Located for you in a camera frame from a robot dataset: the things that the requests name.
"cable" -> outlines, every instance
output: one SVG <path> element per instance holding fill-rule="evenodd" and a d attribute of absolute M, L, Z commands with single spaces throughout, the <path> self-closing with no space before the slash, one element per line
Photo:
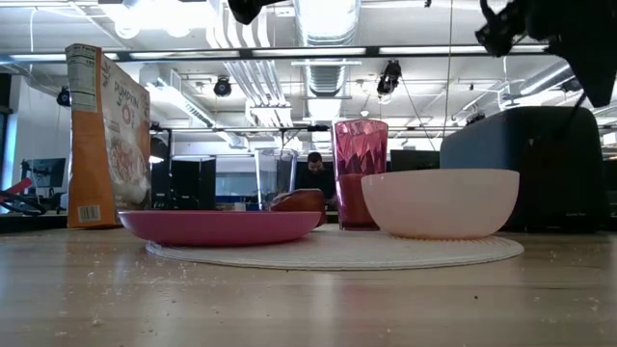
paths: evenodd
<path fill-rule="evenodd" d="M 40 203 L 36 203 L 32 200 L 26 199 L 22 196 L 19 196 L 17 194 L 13 194 L 13 193 L 9 193 L 7 191 L 0 191 L 0 197 L 4 197 L 7 200 L 15 200 L 15 201 L 19 201 L 22 203 L 25 203 L 26 205 L 30 206 L 30 207 L 34 207 L 36 209 L 38 209 L 38 211 L 29 211 L 29 210 L 24 210 L 18 207 L 15 207 L 11 204 L 6 203 L 7 200 L 4 200 L 3 202 L 0 202 L 0 206 L 12 211 L 12 212 L 17 212 L 17 213 L 23 213 L 26 216 L 33 216 L 33 217 L 37 217 L 40 215 L 45 214 L 45 212 L 47 212 L 47 209 L 45 209 L 45 207 L 43 207 Z"/>
<path fill-rule="evenodd" d="M 426 131 L 426 128 L 424 127 L 424 122 L 422 122 L 420 113 L 417 111 L 416 105 L 414 104 L 414 101 L 412 100 L 412 95 L 409 93 L 409 90 L 407 89 L 407 83 L 405 82 L 405 78 L 403 78 L 403 74 L 401 74 L 401 81 L 403 82 L 403 87 L 405 87 L 405 92 L 407 93 L 407 97 L 409 98 L 409 101 L 412 103 L 412 107 L 414 108 L 414 113 L 416 114 L 416 118 L 420 122 L 420 126 L 422 127 L 422 130 L 424 130 L 424 135 L 426 135 L 426 138 L 428 139 L 428 142 L 431 144 L 431 147 L 433 148 L 433 150 L 436 150 L 435 146 L 433 145 L 433 140 L 431 140 L 431 137 L 428 135 L 428 131 Z"/>
<path fill-rule="evenodd" d="M 450 99 L 450 69 L 452 68 L 452 27 L 454 18 L 454 0 L 450 0 L 450 39 L 447 52 L 447 77 L 445 83 L 445 115 L 443 115 L 443 138 L 445 139 L 445 126 L 449 115 L 447 113 L 447 104 Z"/>

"table surface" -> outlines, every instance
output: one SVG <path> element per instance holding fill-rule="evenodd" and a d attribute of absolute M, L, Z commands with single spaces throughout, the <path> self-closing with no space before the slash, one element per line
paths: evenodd
<path fill-rule="evenodd" d="M 2 346 L 614 346 L 617 237 L 430 270 L 179 262 L 123 229 L 0 236 Z"/>

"orange cereal box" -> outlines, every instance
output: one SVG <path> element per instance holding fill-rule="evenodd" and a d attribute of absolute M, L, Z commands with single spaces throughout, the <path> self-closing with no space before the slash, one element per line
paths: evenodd
<path fill-rule="evenodd" d="M 98 47 L 67 48 L 71 96 L 68 226 L 111 227 L 150 205 L 148 91 Z"/>

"wall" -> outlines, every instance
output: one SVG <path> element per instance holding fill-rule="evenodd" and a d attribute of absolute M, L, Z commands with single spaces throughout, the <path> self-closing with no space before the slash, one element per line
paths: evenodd
<path fill-rule="evenodd" d="M 11 108 L 14 113 L 9 117 L 2 188 L 20 180 L 22 159 L 66 158 L 63 186 L 56 193 L 66 192 L 70 109 L 59 106 L 55 96 L 31 88 L 24 77 L 17 76 L 12 81 Z"/>

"black monitor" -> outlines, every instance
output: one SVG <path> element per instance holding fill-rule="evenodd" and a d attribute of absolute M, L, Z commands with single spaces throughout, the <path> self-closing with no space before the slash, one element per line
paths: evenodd
<path fill-rule="evenodd" d="M 214 210 L 216 208 L 216 159 L 172 161 L 174 208 Z"/>
<path fill-rule="evenodd" d="M 66 158 L 24 159 L 21 178 L 30 177 L 37 188 L 60 188 L 65 179 Z"/>
<path fill-rule="evenodd" d="M 435 150 L 393 149 L 389 152 L 393 172 L 438 169 L 440 153 Z"/>

